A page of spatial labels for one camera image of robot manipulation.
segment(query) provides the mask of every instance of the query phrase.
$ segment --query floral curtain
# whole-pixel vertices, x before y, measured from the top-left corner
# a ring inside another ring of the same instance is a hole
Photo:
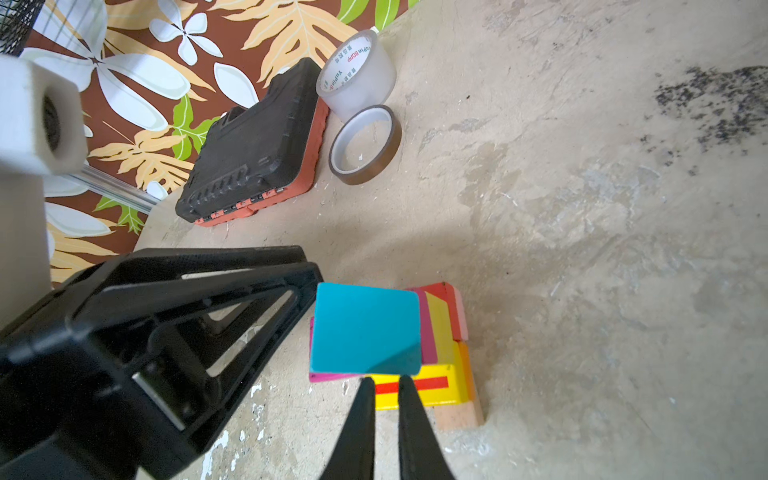
[[[78,86],[88,163],[162,197],[211,124],[310,57],[418,0],[47,0],[22,58]],[[51,277],[133,250],[146,216],[63,179],[45,184]]]

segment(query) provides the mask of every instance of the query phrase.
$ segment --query packing tape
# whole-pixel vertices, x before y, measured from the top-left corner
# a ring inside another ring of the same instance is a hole
[[[343,161],[346,147],[355,134],[377,121],[388,121],[391,125],[389,136],[382,149],[374,158],[356,168],[348,168]],[[360,185],[380,174],[395,157],[402,141],[402,128],[392,109],[385,105],[373,105],[350,118],[333,139],[328,155],[328,165],[331,171],[347,185]]]
[[[359,31],[333,52],[317,77],[317,94],[341,121],[371,105],[382,104],[397,74],[379,38]]]

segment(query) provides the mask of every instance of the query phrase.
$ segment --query blue block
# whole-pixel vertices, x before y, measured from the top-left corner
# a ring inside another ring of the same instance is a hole
[[[422,368],[419,296],[321,283],[310,372],[416,375]]]

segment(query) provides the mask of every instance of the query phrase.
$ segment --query toolbox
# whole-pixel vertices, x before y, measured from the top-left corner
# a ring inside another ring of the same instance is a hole
[[[319,73],[302,58],[272,80],[263,100],[211,125],[176,203],[179,217],[212,227],[312,187],[329,111],[315,89]]]

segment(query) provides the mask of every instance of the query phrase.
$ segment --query concrete floor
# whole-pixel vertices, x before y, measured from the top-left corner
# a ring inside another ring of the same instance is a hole
[[[405,132],[381,175],[323,161],[212,229],[174,195],[138,247],[299,244],[329,281],[455,284],[487,415],[439,434],[458,480],[768,478],[768,68],[740,70],[768,65],[768,3],[422,0],[382,41]],[[356,383],[310,388],[308,330],[179,479],[320,474]],[[396,441],[379,415],[377,478]]]

